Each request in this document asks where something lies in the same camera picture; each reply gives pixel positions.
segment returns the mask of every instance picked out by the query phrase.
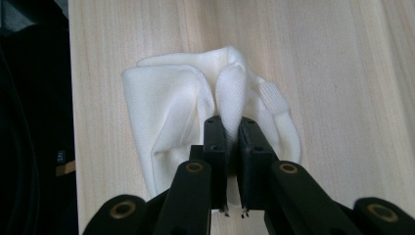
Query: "folded white fabric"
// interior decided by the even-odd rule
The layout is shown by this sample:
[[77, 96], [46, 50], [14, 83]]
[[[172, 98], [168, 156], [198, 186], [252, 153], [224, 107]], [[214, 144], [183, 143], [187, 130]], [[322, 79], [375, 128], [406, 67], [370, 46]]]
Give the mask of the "folded white fabric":
[[[251, 72], [233, 47], [202, 54], [144, 59], [122, 74], [125, 97], [145, 181], [153, 198], [170, 187], [190, 146], [203, 144], [204, 122], [220, 115], [229, 147], [242, 117], [257, 121], [281, 160], [300, 160], [300, 140], [289, 105], [276, 85]], [[238, 205], [235, 179], [229, 203]]]

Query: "white sock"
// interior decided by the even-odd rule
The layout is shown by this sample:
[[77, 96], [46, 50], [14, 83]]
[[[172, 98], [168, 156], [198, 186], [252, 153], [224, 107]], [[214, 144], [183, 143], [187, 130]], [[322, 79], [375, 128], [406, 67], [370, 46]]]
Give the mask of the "white sock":
[[[170, 187], [191, 145], [203, 144], [204, 121], [219, 114], [229, 147], [242, 116], [257, 121], [281, 160], [300, 160], [300, 139], [289, 105], [275, 84], [256, 76], [233, 47], [202, 54], [144, 59], [123, 74], [131, 126], [153, 198]], [[239, 205], [235, 177], [229, 203]]]

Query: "wooden table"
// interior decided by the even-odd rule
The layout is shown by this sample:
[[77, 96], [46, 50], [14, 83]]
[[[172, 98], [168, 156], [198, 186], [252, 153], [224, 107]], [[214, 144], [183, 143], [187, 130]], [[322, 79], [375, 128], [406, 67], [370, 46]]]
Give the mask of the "wooden table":
[[[333, 199], [415, 216], [415, 3], [69, 1], [79, 229], [109, 198], [149, 199], [120, 74], [145, 57], [236, 46], [290, 103], [301, 164]], [[261, 212], [211, 234], [266, 234]]]

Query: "brown tag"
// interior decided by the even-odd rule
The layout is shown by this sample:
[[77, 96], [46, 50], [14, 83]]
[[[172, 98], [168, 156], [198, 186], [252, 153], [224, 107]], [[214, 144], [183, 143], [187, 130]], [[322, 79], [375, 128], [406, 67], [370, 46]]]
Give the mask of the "brown tag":
[[75, 161], [56, 166], [56, 176], [62, 176], [76, 170]]

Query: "light wood surface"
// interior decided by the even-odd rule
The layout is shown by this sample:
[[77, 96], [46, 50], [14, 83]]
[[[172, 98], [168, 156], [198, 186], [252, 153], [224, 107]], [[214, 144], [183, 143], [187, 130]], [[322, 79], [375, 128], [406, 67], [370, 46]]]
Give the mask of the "light wood surface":
[[[79, 229], [108, 199], [149, 199], [120, 74], [145, 57], [236, 46], [291, 105], [301, 164], [351, 207], [415, 216], [415, 3], [360, 0], [69, 1]], [[267, 234], [261, 212], [211, 234]]]

